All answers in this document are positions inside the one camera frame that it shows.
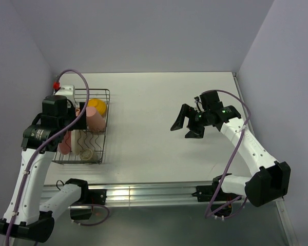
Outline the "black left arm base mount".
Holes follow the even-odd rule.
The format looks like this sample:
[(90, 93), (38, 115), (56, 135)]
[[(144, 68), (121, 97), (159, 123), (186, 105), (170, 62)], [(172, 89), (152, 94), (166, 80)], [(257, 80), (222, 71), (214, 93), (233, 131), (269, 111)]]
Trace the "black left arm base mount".
[[(70, 209), (70, 218), (73, 223), (77, 223), (81, 226), (97, 226), (103, 222), (105, 222), (110, 215), (110, 210), (105, 206), (106, 202), (106, 189), (99, 189), (97, 191), (90, 190), (88, 182), (81, 179), (75, 179), (71, 178), (67, 180), (66, 182), (63, 182), (62, 180), (58, 180), (56, 182), (56, 187), (61, 190), (58, 186), (58, 182), (60, 182), (63, 186), (65, 185), (77, 185), (81, 188), (81, 198), (76, 201), (73, 206), (90, 206), (88, 209)], [(89, 220), (94, 212), (94, 208), (102, 208), (106, 211), (106, 216), (103, 217), (103, 219), (99, 222), (95, 223), (82, 223), (81, 220)]]

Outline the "small speckled ceramic cup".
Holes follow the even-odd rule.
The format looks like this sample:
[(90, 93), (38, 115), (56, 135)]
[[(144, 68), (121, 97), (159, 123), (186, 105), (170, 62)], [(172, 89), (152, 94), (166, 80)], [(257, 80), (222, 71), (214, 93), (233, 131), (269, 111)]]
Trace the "small speckled ceramic cup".
[(90, 161), (93, 160), (93, 150), (92, 149), (83, 149), (79, 153), (80, 160), (82, 161)]

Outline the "pink plastic cup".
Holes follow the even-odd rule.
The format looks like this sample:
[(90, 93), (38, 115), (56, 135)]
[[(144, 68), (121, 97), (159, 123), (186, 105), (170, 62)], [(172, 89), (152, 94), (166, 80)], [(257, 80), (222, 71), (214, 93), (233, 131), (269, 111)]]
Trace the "pink plastic cup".
[(86, 108), (86, 121), (91, 132), (103, 132), (106, 128), (105, 119), (95, 107)]

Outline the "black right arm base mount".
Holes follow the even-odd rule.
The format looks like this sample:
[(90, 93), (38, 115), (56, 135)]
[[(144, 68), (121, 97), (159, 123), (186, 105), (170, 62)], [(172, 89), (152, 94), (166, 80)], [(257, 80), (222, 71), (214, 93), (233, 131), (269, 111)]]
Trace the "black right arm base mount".
[[(211, 184), (207, 186), (196, 186), (196, 191), (192, 193), (192, 197), (196, 197), (198, 202), (210, 202), (211, 198), (214, 195), (214, 192), (216, 190), (216, 185)], [(238, 195), (234, 193), (224, 193), (222, 190), (218, 192), (218, 195), (215, 199), (215, 201), (221, 201), (221, 202), (228, 202), (230, 200), (233, 200)], [(232, 205), (229, 204), (228, 206), (224, 207), (223, 209), (219, 210), (215, 213), (215, 216), (218, 217), (226, 217), (231, 215), (232, 213)]]

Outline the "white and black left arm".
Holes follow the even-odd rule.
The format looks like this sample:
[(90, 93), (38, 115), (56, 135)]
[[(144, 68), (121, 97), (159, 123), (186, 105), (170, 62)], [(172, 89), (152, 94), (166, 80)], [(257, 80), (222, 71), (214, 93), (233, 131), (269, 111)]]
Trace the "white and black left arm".
[(8, 209), (0, 219), (0, 234), (46, 242), (55, 220), (72, 204), (85, 204), (90, 198), (85, 180), (70, 179), (61, 191), (40, 204), (49, 166), (65, 133), (79, 119), (71, 101), (62, 95), (47, 96), (42, 112), (23, 132), (22, 162)]

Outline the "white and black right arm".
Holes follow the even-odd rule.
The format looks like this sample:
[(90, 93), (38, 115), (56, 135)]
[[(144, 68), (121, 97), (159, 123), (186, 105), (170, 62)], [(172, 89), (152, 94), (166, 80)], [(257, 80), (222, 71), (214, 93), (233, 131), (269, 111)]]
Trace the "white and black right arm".
[[(243, 119), (234, 106), (224, 106), (219, 98), (220, 90), (209, 90), (196, 97), (201, 107), (181, 106), (171, 131), (188, 128), (185, 138), (201, 139), (205, 128), (215, 127), (235, 147), (222, 175), (213, 179), (209, 202), (222, 200), (229, 195), (246, 197), (260, 207), (288, 193), (291, 168), (279, 162), (248, 129), (248, 119)], [(228, 172), (236, 154), (245, 161), (251, 176), (236, 176)]]

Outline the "yellow bowl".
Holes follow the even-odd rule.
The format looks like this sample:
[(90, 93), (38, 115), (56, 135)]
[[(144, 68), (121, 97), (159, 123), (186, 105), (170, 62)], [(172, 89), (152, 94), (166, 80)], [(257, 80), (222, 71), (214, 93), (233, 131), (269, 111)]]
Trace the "yellow bowl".
[(107, 106), (104, 101), (97, 98), (92, 98), (88, 101), (88, 107), (94, 107), (103, 116), (106, 113)]

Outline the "pink and cream ceramic plate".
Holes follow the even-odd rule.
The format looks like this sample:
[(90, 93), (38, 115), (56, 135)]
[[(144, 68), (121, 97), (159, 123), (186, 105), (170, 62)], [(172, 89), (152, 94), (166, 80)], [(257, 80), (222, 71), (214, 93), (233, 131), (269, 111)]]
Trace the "pink and cream ceramic plate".
[(82, 146), (79, 144), (79, 140), (81, 139), (81, 134), (79, 130), (73, 130), (71, 132), (71, 151), (74, 155), (79, 155), (82, 150)]

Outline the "pink plastic plate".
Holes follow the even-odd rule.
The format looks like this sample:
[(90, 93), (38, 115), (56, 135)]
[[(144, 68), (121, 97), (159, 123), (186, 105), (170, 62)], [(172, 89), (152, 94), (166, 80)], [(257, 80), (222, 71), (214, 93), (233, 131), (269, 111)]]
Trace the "pink plastic plate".
[(66, 134), (64, 135), (64, 138), (61, 143), (59, 143), (57, 150), (63, 154), (67, 155), (71, 151), (71, 132), (67, 131)]

